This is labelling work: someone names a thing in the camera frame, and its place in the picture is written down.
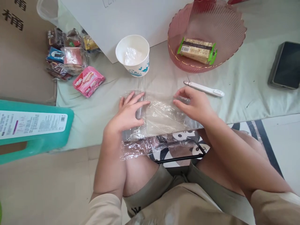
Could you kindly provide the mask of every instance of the floor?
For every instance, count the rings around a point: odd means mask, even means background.
[[[283,176],[300,195],[300,114],[264,119]],[[79,224],[87,210],[99,147],[41,154],[0,165],[2,225]],[[122,206],[123,224],[129,217]]]

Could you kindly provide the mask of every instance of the pink wafer box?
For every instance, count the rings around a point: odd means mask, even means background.
[[[73,81],[73,87],[89,98],[104,81],[105,77],[101,73],[94,67],[88,66]]]

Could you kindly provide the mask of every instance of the paper cup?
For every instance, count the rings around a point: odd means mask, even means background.
[[[134,64],[125,64],[125,55],[128,52],[128,48],[135,49],[139,54]],[[129,35],[124,37],[118,43],[116,47],[117,59],[128,70],[128,72],[134,77],[143,77],[149,71],[149,43],[140,35]]]

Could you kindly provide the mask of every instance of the pink bowl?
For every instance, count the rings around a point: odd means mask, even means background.
[[[243,44],[247,30],[242,14],[223,0],[200,1],[198,6],[197,14],[193,13],[191,18],[193,3],[179,10],[168,31],[170,57],[178,68],[188,73],[207,72],[230,59]],[[177,54],[184,36],[216,43],[218,53],[214,64],[203,64]]]

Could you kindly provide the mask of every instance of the blue pattern on cup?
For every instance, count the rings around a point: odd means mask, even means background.
[[[135,76],[135,77],[140,77],[140,76],[143,75],[143,73],[147,72],[148,69],[149,69],[149,60],[146,63],[146,66],[145,66],[144,69],[143,69],[143,67],[141,67],[141,68],[138,69],[138,70],[140,70],[140,72],[137,72],[137,71],[135,71],[133,69],[129,69],[128,72],[130,72],[130,74],[133,75],[133,76]]]

